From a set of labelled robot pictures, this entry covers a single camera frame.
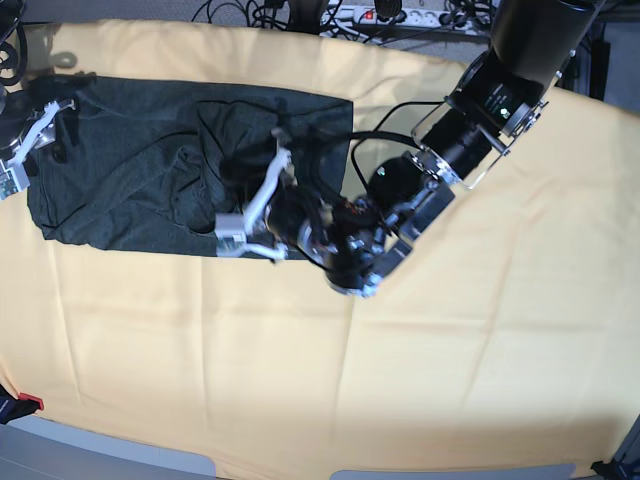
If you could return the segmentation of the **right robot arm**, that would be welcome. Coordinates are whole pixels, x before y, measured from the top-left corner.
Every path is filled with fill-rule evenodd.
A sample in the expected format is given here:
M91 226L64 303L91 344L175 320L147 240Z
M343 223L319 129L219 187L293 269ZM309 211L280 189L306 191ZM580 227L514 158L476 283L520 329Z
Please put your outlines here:
M1 199L27 190L36 176L31 157L48 151L64 163L67 147L77 141L80 96L93 84L93 72L43 75L27 82L29 45L23 21L25 1L1 3Z

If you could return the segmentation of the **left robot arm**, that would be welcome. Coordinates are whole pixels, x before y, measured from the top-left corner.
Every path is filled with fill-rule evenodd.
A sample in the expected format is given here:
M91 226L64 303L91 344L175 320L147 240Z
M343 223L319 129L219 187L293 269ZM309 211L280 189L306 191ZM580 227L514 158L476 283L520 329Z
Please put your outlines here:
M501 2L488 50L409 134L376 127L336 136L354 146L406 146L362 179L365 192L354 200L326 185L317 165L296 173L292 139L274 130L275 153L256 193L241 212L215 218L217 254L281 261L297 251L335 291L373 295L454 200L454 187L475 188L535 124L601 9L599 1Z

